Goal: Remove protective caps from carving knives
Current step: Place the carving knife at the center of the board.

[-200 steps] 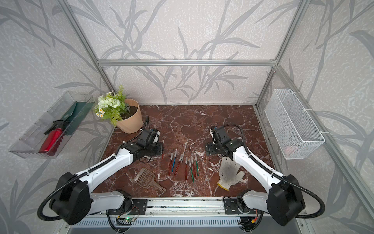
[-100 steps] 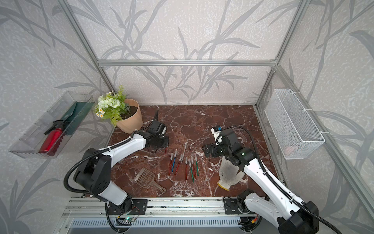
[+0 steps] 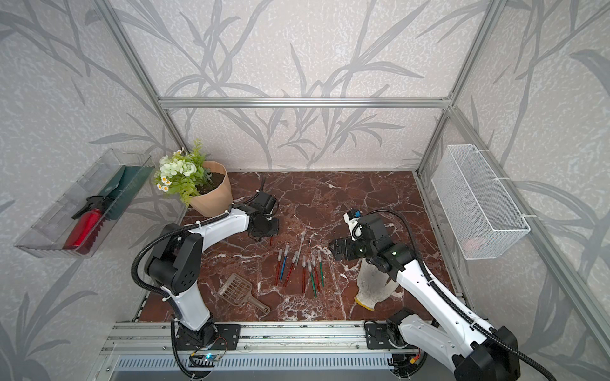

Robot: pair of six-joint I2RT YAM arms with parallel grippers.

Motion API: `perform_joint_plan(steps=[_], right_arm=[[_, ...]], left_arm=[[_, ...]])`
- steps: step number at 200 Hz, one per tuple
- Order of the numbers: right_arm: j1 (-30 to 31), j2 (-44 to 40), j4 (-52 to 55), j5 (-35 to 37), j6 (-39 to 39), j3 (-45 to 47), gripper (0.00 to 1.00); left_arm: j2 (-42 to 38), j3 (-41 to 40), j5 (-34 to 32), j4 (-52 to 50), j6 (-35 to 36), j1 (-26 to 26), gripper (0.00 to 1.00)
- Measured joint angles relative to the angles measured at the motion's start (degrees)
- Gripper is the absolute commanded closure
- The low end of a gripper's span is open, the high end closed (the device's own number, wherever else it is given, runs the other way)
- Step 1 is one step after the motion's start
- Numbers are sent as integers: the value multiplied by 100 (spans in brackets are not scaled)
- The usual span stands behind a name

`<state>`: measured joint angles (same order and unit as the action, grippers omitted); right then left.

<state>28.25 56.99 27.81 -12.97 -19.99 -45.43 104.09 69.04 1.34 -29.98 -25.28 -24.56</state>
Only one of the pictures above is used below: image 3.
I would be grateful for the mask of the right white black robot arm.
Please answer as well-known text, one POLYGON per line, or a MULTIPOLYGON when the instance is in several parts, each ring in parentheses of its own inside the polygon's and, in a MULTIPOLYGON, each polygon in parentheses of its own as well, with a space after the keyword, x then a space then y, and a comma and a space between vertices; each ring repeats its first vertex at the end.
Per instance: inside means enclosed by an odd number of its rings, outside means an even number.
POLYGON ((445 365, 457 380, 517 380, 522 364, 548 380, 554 375, 519 350, 506 327, 493 327, 462 303, 425 265, 416 239, 395 242, 381 219, 383 210, 344 214, 349 236, 330 242, 335 260, 363 259, 413 295, 437 322, 424 322, 414 312, 395 314, 398 345, 422 349, 445 365))

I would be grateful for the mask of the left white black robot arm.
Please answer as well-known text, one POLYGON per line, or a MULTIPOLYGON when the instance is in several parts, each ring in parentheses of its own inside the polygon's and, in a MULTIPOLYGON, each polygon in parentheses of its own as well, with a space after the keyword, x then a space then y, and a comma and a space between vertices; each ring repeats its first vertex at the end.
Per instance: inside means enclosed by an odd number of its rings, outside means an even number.
POLYGON ((136 255, 130 274, 135 284, 170 302, 182 327, 198 333, 212 324, 197 286, 203 253, 235 234, 274 237, 279 219, 274 196, 263 190, 244 203, 232 203, 222 214, 190 225, 169 224, 136 255))

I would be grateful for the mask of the silver carving knife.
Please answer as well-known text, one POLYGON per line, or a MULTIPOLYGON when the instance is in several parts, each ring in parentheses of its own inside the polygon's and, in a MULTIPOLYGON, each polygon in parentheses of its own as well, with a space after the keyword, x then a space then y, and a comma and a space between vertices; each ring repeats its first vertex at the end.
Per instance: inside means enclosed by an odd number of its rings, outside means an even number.
POLYGON ((298 266, 299 259, 300 259, 300 254, 301 254, 301 250, 303 248, 303 243, 304 243, 304 239, 305 239, 306 233, 307 232, 304 231, 303 233, 300 234, 300 245, 299 245, 299 247, 298 247, 298 249, 295 252, 295 255, 293 257, 293 263, 294 263, 295 266, 298 266))

